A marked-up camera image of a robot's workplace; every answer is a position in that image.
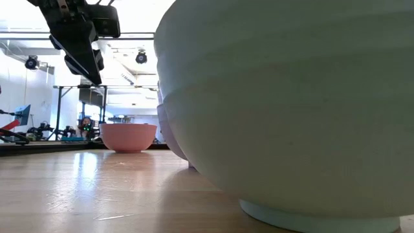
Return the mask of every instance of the wooden surface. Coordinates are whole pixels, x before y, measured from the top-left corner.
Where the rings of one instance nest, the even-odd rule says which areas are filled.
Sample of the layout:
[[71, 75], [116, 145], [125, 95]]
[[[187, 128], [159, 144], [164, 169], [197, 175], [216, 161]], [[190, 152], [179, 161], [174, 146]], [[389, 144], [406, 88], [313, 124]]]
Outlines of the wooden surface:
[[[414, 232], [414, 216], [402, 220]], [[0, 158], [0, 232], [287, 233], [251, 217], [170, 151]]]

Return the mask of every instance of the ceiling camera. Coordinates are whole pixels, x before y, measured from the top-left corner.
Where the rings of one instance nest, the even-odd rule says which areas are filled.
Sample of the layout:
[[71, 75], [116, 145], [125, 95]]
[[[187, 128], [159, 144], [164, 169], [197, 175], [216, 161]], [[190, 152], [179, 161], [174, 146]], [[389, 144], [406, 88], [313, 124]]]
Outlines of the ceiling camera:
[[135, 58], [135, 61], [138, 64], [147, 63], [148, 59], [147, 59], [147, 55], [146, 55], [145, 51], [139, 51], [138, 56], [136, 56], [136, 58]]
[[40, 61], [35, 55], [30, 55], [25, 63], [25, 67], [31, 71], [36, 71], [40, 68]]

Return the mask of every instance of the ceiling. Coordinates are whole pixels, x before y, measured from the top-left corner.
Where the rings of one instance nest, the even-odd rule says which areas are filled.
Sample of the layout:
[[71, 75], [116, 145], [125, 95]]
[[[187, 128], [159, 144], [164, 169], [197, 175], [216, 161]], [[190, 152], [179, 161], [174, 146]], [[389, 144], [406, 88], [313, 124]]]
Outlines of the ceiling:
[[[110, 0], [102, 0], [101, 5], [107, 5]], [[112, 4], [118, 10], [122, 33], [155, 32], [158, 24], [175, 0], [115, 0]], [[87, 0], [89, 4], [95, 4], [98, 0]], [[40, 10], [31, 5], [27, 0], [10, 0], [2, 4], [0, 8], [0, 32], [48, 32], [49, 28]], [[111, 49], [111, 59], [122, 64], [135, 78], [135, 85], [157, 85], [157, 58], [155, 56], [152, 40], [111, 40], [100, 41], [100, 46], [108, 46]], [[41, 61], [53, 65], [58, 51], [53, 49], [49, 40], [1, 40], [0, 47], [17, 55], [39, 55]], [[148, 62], [138, 64], [135, 61], [140, 50], [147, 54]], [[115, 78], [108, 80], [110, 83], [119, 83]], [[154, 101], [156, 93], [138, 89], [112, 90], [109, 94], [125, 95], [140, 94]]]

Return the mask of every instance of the pink bowl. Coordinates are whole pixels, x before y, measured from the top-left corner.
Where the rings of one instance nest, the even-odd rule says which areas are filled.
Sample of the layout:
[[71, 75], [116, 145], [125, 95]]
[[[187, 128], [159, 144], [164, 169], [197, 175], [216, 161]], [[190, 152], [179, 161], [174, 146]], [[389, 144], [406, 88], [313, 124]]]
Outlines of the pink bowl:
[[164, 139], [167, 142], [168, 147], [174, 154], [176, 154], [178, 157], [187, 160], [186, 155], [184, 152], [182, 152], [178, 142], [175, 140], [174, 134], [169, 126], [168, 118], [167, 118], [167, 112], [164, 109], [164, 104], [160, 104], [157, 107], [158, 111], [158, 119], [160, 120], [160, 127], [161, 127], [161, 133]]
[[101, 124], [105, 146], [117, 153], [138, 153], [153, 143], [157, 127], [149, 124]]

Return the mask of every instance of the white bowl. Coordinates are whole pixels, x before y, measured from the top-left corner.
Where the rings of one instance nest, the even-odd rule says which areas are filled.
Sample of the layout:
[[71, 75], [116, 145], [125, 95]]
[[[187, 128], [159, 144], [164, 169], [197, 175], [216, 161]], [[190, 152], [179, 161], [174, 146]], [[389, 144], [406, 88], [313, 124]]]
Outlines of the white bowl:
[[161, 133], [162, 133], [162, 136], [164, 137], [165, 141], [167, 142], [168, 147], [178, 157], [187, 160], [187, 157], [185, 156], [185, 154], [180, 149], [180, 146], [177, 143], [177, 141], [175, 140], [174, 134], [173, 134], [171, 128], [169, 127], [168, 117], [167, 117], [166, 110], [164, 109], [164, 105], [160, 104], [157, 107], [157, 111], [158, 111], [158, 119], [160, 121]]
[[392, 232], [414, 213], [413, 9], [177, 0], [155, 47], [181, 149], [267, 223]]

